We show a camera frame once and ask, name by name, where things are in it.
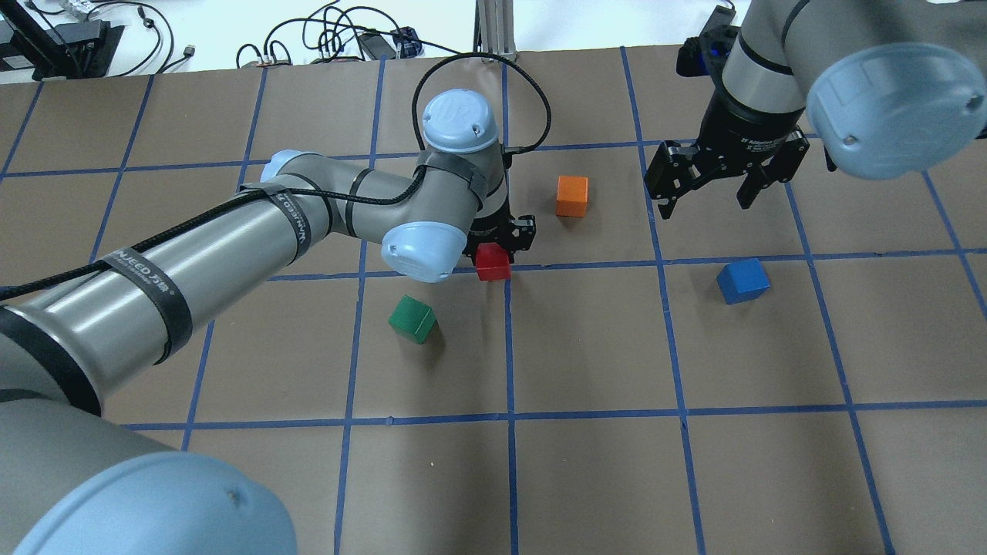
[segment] toy block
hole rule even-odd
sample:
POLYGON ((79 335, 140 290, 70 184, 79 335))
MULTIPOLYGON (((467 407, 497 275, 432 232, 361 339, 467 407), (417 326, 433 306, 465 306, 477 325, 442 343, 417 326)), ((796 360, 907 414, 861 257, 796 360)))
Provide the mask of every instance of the toy block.
POLYGON ((771 287, 761 261, 756 258, 727 264, 717 276, 717 283, 726 304, 753 300, 771 287))
POLYGON ((387 323, 399 336, 421 345, 435 325, 435 313, 427 304, 405 295, 387 323))
POLYGON ((583 217, 589 204, 589 178, 559 176, 556 193, 556 216, 583 217))
POLYGON ((510 279, 510 256, 497 243, 477 246, 477 276, 480 281, 510 279))

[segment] grid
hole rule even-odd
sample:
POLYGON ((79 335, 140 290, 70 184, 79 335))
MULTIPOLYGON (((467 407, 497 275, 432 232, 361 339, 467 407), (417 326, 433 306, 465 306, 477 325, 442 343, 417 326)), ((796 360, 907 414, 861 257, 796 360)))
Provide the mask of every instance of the grid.
MULTIPOLYGON (((636 95, 635 76, 633 75, 631 63, 629 62, 628 51, 620 48, 620 59, 623 64, 625 76, 624 94, 630 103, 634 122, 634 132, 636 140, 633 141, 611 141, 611 142, 586 142, 553 144, 542 146, 539 150, 568 151, 587 149, 620 149, 635 148, 640 161, 641 175, 646 167, 645 149, 658 144, 658 140, 645 140, 641 114, 639 113, 639 102, 636 95)), ((417 156, 415 152, 378 153, 378 134, 380 132, 380 118, 382 108, 382 98, 384 94, 385 68, 389 64, 396 62, 381 61, 376 71, 376 88, 374 89, 374 110, 373 126, 371 130, 370 148, 367 154, 352 154, 339 156, 342 160, 354 160, 366 162, 370 167, 374 167, 378 160, 403 159, 417 156)), ((37 85, 37 89, 30 101, 26 114, 20 123, 16 136, 13 140, 10 152, 6 157, 2 171, 0 171, 0 190, 5 179, 8 178, 30 178, 30 177, 54 177, 88 174, 109 174, 115 175, 113 188, 107 201, 105 212, 100 223, 99 231, 96 235, 89 256, 89 261, 97 258, 107 229, 108 221, 114 210, 114 200, 120 188, 121 181, 125 174, 132 172, 148 172, 160 170, 180 170, 180 169, 200 169, 200 168, 236 168, 239 170, 238 182, 243 182, 248 175, 248 170, 252 166, 259 166, 267 162, 266 159, 252 158, 252 150, 255 133, 258 128, 258 120, 262 111, 265 95, 268 70, 264 69, 260 75, 260 82, 254 101, 253 114, 250 124, 247 146, 244 155, 240 160, 211 161, 188 164, 172 165, 130 165, 129 158, 140 129, 148 100, 151 96, 152 88, 155 84, 155 77, 146 79, 146 87, 140 101, 139 109, 129 137, 122 160, 116 167, 87 168, 87 169, 64 169, 64 170, 36 170, 11 172, 12 161, 22 141, 25 130, 29 126, 32 114, 35 111, 38 99, 44 90, 44 84, 37 85)), ((508 144, 510 141, 509 109, 508 101, 508 81, 509 76, 506 68, 501 73, 501 109, 503 117, 503 141, 508 144)), ((525 533, 519 524, 518 505, 518 450, 517 450, 517 430, 519 422, 528 421, 563 421, 563 420, 598 420, 598 419, 678 419, 678 426, 681 435, 681 445, 683 452, 683 464, 685 469, 685 479, 687 482, 689 506, 691 510, 691 520, 695 534, 695 545, 698 553, 703 554, 713 552, 707 548, 707 534, 704 532, 703 505, 699 486, 701 480, 697 477, 696 465, 693 459, 693 439, 691 436, 690 419, 693 417, 724 417, 741 415, 791 415, 791 414, 824 414, 836 413, 846 415, 849 418, 853 439, 856 444, 857 455, 866 480, 868 494, 872 504, 872 511, 876 519, 880 534, 882 548, 885 553, 894 553, 894 535, 889 528, 884 515, 884 505, 881 502, 880 484, 874 477, 871 459, 869 457, 868 446, 865 443, 864 434, 859 422, 859 415, 868 412, 885 411, 915 411, 915 410, 941 410, 941 409, 975 409, 987 408, 987 399, 941 399, 928 401, 903 401, 903 402, 856 402, 851 391, 850 380, 844 369, 843 357, 837 333, 830 317, 827 307, 827 299, 824 294, 819 273, 816 267, 817 261, 838 261, 838 260, 860 260, 860 259, 931 259, 945 260, 956 259, 962 266, 965 277, 968 281, 970 292, 978 305, 981 315, 987 319, 987 303, 984 294, 975 275, 975 270, 971 266, 970 256, 987 254, 985 246, 963 245, 950 221, 947 210, 940 198, 937 186, 929 173, 923 173, 922 179, 928 189, 935 208, 942 219, 949 240, 951 249, 929 249, 922 251, 891 251, 883 253, 872 252, 844 252, 844 253, 813 253, 810 248, 809 239, 805 226, 799 212, 799 205, 796 200, 796 193, 792 184, 785 184, 784 191, 787 201, 791 207, 792 216, 797 228, 798 239, 802 252, 799 254, 768 255, 759 257, 764 262, 793 262, 804 263, 808 269, 812 288, 815 294, 815 301, 825 329, 828 340, 828 347, 831 351, 833 363, 835 365, 837 378, 839 379, 842 402, 827 404, 793 404, 793 405, 770 405, 770 406, 736 406, 736 407, 696 407, 687 403, 685 388, 683 386, 682 372, 679 361, 679 344, 676 341, 676 323, 673 319, 670 293, 668 290, 668 279, 666 270, 675 266, 696 266, 696 265, 719 265, 735 260, 742 260, 747 257, 696 257, 696 258, 672 258, 666 259, 662 256, 661 237, 655 225, 654 211, 651 202, 647 198, 646 191, 642 187, 644 195, 648 227, 650 230, 650 244, 653 250, 653 258, 626 261, 606 261, 606 262, 577 262, 577 263, 557 263, 557 264, 518 264, 513 270, 517 273, 538 273, 554 271, 581 271, 581 270, 606 270, 606 269, 631 269, 631 268, 654 268, 657 277, 657 287, 660 296, 660 307, 665 327, 665 337, 662 341, 667 343, 670 357, 672 381, 674 383, 674 408, 656 409, 629 409, 629 410, 585 410, 585 411, 517 411, 515 408, 515 375, 514 375, 514 323, 512 317, 512 282, 506 281, 503 284, 503 324, 504 333, 504 356, 505 356, 505 385, 506 385, 506 406, 500 412, 483 412, 475 414, 451 414, 440 416, 421 417, 359 417, 354 416, 354 397, 357 389, 357 362, 361 348, 361 323, 363 318, 364 294, 366 286, 370 280, 379 278, 392 278, 397 274, 393 272, 379 272, 367 270, 367 244, 362 242, 359 247, 358 270, 353 272, 343 272, 338 274, 289 274, 272 277, 270 281, 328 281, 328 280, 355 280, 357 285, 356 307, 354 311, 353 334, 351 338, 351 350, 348 366, 348 380, 345 395, 345 412, 343 418, 329 419, 297 419, 297 420, 250 420, 250 421, 228 421, 228 422, 198 422, 196 411, 201 393, 204 375, 208 369, 210 348, 213 343, 213 333, 215 322, 210 322, 205 330, 204 343, 201 349, 197 366, 194 388, 188 409, 188 417, 183 422, 160 422, 141 423, 128 425, 136 431, 177 431, 182 433, 181 449, 189 449, 190 441, 196 431, 206 430, 255 430, 255 429, 291 429, 291 428, 339 428, 342 430, 342 448, 338 478, 338 496, 336 500, 336 517, 334 525, 334 545, 335 553, 340 553, 343 546, 343 519, 347 509, 347 477, 349 476, 350 461, 350 439, 354 429, 361 427, 390 427, 390 426, 412 426, 412 425, 443 425, 460 423, 481 423, 481 422, 505 422, 506 423, 506 453, 507 453, 507 504, 509 507, 509 537, 511 553, 519 553, 522 547, 522 539, 525 533)), ((458 268, 454 274, 470 274, 473 270, 469 268, 458 268)))

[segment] light blue cap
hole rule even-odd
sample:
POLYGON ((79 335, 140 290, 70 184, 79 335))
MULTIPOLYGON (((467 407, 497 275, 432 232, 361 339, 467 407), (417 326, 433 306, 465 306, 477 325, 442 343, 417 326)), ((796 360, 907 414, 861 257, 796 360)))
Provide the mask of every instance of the light blue cap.
POLYGON ((270 157, 270 162, 264 164, 264 169, 261 170, 261 181, 270 180, 277 175, 277 172, 281 171, 281 168, 283 168, 285 164, 301 156, 302 154, 315 154, 315 152, 288 149, 274 153, 274 155, 270 157))
POLYGON ((426 283, 445 281, 466 248, 466 233, 438 221, 413 221, 384 235, 380 256, 392 269, 426 283))
POLYGON ((843 58, 809 89, 806 113, 836 165, 864 179, 927 170, 987 123, 987 81, 955 50, 903 42, 843 58))
POLYGON ((112 466, 49 510, 14 555, 294 555, 288 511, 220 460, 181 451, 112 466))
POLYGON ((443 152, 477 152, 497 139, 490 103, 483 95, 469 89, 452 89, 438 94, 425 106, 421 121, 425 140, 443 152))

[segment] blue cube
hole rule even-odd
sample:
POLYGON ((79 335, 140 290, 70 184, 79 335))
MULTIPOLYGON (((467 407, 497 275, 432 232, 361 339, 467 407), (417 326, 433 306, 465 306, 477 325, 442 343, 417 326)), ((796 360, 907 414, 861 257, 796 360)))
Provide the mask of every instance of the blue cube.
POLYGON ((717 283, 726 304, 753 300, 771 287, 761 261, 756 258, 727 264, 717 276, 717 283))

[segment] green cube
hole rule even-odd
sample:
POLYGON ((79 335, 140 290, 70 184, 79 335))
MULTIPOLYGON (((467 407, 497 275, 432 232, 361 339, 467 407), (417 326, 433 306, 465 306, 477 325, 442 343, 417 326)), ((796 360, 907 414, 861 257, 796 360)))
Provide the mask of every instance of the green cube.
POLYGON ((387 323, 391 324, 399 336, 421 345, 435 325, 435 313, 427 304, 405 295, 401 297, 387 323))

